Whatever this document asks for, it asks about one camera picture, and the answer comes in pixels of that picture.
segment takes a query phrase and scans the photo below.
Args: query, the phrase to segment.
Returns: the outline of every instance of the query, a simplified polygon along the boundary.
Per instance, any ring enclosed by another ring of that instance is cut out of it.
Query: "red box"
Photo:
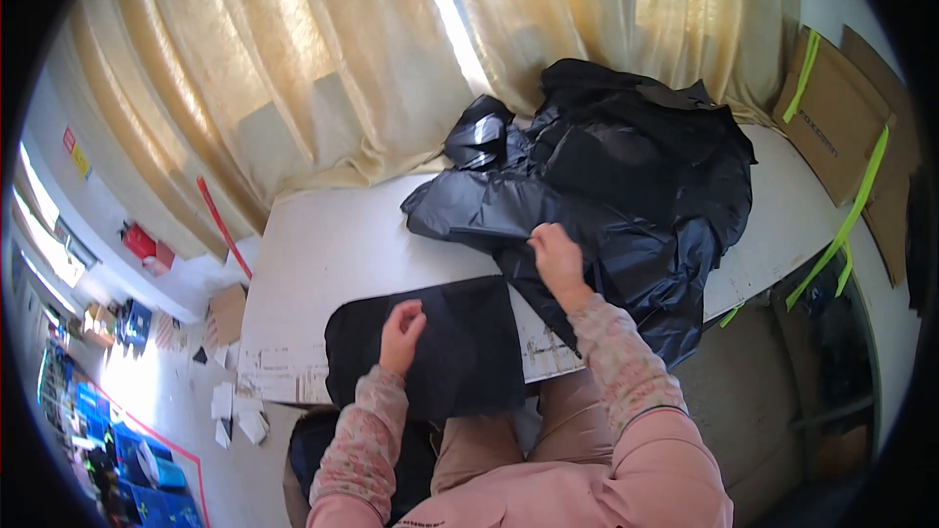
[[[150,272],[151,276],[162,276],[173,267],[173,260],[175,258],[176,253],[174,253],[165,242],[157,241],[156,255],[144,258],[144,269]]]
[[[140,225],[134,224],[127,229],[127,232],[121,237],[121,242],[123,242],[124,246],[130,249],[140,261],[157,255],[157,243],[144,232],[144,229],[140,228]]]

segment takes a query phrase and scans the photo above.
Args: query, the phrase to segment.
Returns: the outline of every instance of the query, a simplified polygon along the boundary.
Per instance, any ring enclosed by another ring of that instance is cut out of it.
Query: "beige curtain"
[[[798,0],[457,0],[495,94],[516,112],[541,104],[538,76],[561,58],[655,77],[703,78],[740,121],[769,123]]]
[[[78,0],[47,63],[93,170],[182,258],[278,193],[411,170],[471,100],[432,0]],[[333,217],[323,217],[328,228]]]

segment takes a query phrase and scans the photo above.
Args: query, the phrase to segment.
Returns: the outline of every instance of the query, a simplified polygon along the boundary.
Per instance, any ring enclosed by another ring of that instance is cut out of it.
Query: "black plastic bag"
[[[405,199],[407,228],[490,253],[576,349],[526,245],[534,227],[561,223],[581,245],[587,283],[627,309],[673,367],[698,345],[707,275],[745,229],[752,144],[700,82],[672,90],[648,77],[561,60],[542,73],[541,90],[546,100],[531,128],[507,125],[504,149],[498,139],[488,142],[489,162],[444,171]],[[480,118],[473,109],[497,110],[491,101],[477,99],[463,119]]]

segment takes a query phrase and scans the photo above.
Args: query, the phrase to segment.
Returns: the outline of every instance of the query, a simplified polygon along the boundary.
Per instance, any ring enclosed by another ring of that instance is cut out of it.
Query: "white paper scrap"
[[[241,350],[241,341],[236,340],[228,345],[228,358],[225,361],[228,364],[227,369],[236,370],[239,362],[239,351]]]
[[[232,395],[235,386],[229,381],[219,383],[212,390],[212,418],[220,420],[232,417]]]
[[[242,414],[239,417],[238,425],[254,444],[261,444],[270,431],[268,421],[264,419],[260,412]]]
[[[215,441],[225,450],[228,450],[228,446],[231,444],[231,439],[228,438],[228,433],[225,432],[225,425],[222,424],[221,420],[215,421]]]
[[[215,350],[215,362],[222,366],[222,369],[225,369],[225,361],[228,360],[228,345],[223,347],[218,347]]]

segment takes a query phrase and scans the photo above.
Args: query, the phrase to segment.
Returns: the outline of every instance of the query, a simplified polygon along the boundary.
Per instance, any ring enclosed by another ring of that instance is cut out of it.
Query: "folded cardboard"
[[[886,100],[897,117],[890,130],[874,192],[864,209],[864,219],[880,249],[890,283],[894,287],[906,277],[906,201],[910,175],[920,163],[917,117],[909,90],[897,73],[850,27],[844,27],[841,53],[857,66]]]
[[[241,284],[227,287],[208,301],[215,318],[218,346],[224,347],[241,338],[241,321],[247,295]]]
[[[853,201],[878,137],[885,125],[893,129],[896,118],[867,77],[821,38],[796,114],[789,123],[783,121],[796,92],[807,43],[808,28],[803,28],[773,120],[840,206]]]
[[[85,338],[101,347],[114,344],[114,327],[117,317],[110,310],[97,303],[91,303],[85,311]]]

